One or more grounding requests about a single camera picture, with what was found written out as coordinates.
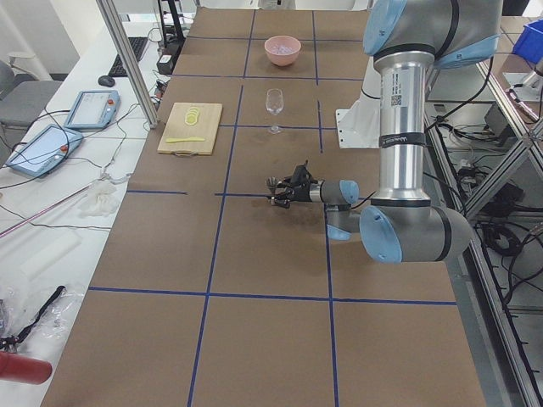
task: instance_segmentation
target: office chair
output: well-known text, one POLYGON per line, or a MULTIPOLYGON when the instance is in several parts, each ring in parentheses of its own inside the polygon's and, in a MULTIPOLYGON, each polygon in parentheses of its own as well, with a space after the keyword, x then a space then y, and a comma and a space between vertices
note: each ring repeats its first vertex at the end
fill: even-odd
POLYGON ((0 165, 59 89, 60 81, 16 84, 11 67, 0 60, 0 165))

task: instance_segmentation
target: black mouse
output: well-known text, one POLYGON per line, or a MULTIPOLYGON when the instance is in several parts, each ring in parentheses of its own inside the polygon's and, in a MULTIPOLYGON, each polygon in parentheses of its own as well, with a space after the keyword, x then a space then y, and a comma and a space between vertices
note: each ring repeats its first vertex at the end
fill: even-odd
POLYGON ((102 86, 112 87, 115 84, 115 79, 111 76, 102 75, 98 78, 98 84, 102 86))

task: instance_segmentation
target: pink bowl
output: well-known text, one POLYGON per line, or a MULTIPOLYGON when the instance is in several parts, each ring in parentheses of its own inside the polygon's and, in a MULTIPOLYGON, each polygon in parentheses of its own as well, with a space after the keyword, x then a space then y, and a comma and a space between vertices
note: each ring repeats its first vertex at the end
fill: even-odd
POLYGON ((293 36, 273 36, 264 42, 266 55, 278 66, 292 64, 298 58, 301 48, 301 42, 293 36))

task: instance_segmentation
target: white desk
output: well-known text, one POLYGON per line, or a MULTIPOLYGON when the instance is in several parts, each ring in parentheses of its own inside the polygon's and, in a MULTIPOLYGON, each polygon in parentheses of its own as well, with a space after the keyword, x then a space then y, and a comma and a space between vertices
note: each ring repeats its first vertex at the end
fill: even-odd
MULTIPOLYGON (((152 25, 149 23, 126 23, 125 28, 128 36, 146 36, 152 25)), ((153 39, 158 38, 158 36, 158 31, 153 31, 150 35, 153 39)), ((148 42, 147 50, 139 63, 143 79, 151 91, 153 91, 157 79, 156 72, 154 72, 158 60, 156 49, 156 43, 148 42)), ((109 33, 104 30, 70 72, 63 85, 48 104, 47 110, 52 112, 54 110, 70 109, 79 91, 104 89, 98 85, 97 79, 101 75, 107 75, 116 54, 109 33)), ((137 103, 137 100, 128 78, 115 78, 115 80, 116 84, 113 89, 120 94, 120 107, 116 118, 120 118, 133 103, 137 103)), ((55 117, 62 125, 66 115, 59 114, 55 117)), ((48 117, 37 121, 30 128, 23 141, 30 140, 41 129, 51 123, 53 123, 53 120, 48 117)), ((139 106, 119 124, 126 132, 127 137, 115 162, 108 168, 108 173, 113 178, 121 178, 134 170, 148 133, 147 121, 139 106)), ((85 139, 71 157, 90 159, 92 162, 104 166, 111 160, 113 152, 117 149, 123 137, 122 130, 117 125, 112 125, 105 131, 85 139)), ((3 194, 0 198, 0 204, 25 217, 31 216, 96 180, 100 177, 100 172, 99 168, 85 160, 69 159, 56 171, 41 180, 34 180, 18 187, 0 190, 3 194)), ((27 179, 29 178, 11 169, 2 168, 0 170, 0 186, 2 187, 17 184, 27 179)), ((126 192, 126 183, 117 185, 116 189, 113 195, 120 202, 126 192)), ((111 227, 115 220, 116 211, 108 216, 81 217, 81 211, 78 207, 84 197, 85 193, 74 197, 69 202, 37 219, 36 223, 111 227)), ((9 228, 19 220, 15 215, 0 209, 0 231, 9 228)), ((78 296, 75 296, 77 300, 73 303, 73 306, 64 314, 66 321, 63 321, 62 326, 66 328, 66 331, 62 337, 47 338, 39 330, 35 331, 20 347, 22 354, 37 359, 49 360, 53 367, 57 365, 108 234, 108 230, 50 229, 26 225, 0 239, 0 284, 3 282, 13 284, 22 293, 31 296, 31 299, 27 302, 30 317, 37 312, 47 297, 59 285, 67 286, 69 293, 79 293, 78 296), (63 249, 59 247, 59 239, 69 243, 65 245, 65 248, 69 249, 67 253, 64 253, 63 249), (41 267, 39 270, 41 273, 29 283, 21 276, 20 267, 29 259, 30 261, 37 259, 36 257, 39 256, 41 251, 42 254, 44 253, 43 250, 57 250, 62 252, 63 255, 56 261, 49 261, 49 264, 41 267)), ((28 323, 29 321, 25 317, 22 326, 28 323)), ((51 379, 39 386, 0 381, 0 400, 2 400, 0 404, 36 407, 42 402, 50 381, 51 379)))

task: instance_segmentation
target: cutting board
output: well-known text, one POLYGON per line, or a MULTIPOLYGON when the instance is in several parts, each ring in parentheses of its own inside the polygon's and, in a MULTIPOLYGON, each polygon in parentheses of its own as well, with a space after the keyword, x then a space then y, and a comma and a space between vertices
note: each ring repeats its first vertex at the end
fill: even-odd
POLYGON ((220 103, 174 103, 157 151, 162 154, 186 153, 211 155, 215 146, 222 104, 220 103), (190 108, 198 108, 195 125, 185 123, 190 108), (203 138, 203 141, 166 142, 169 138, 203 138))

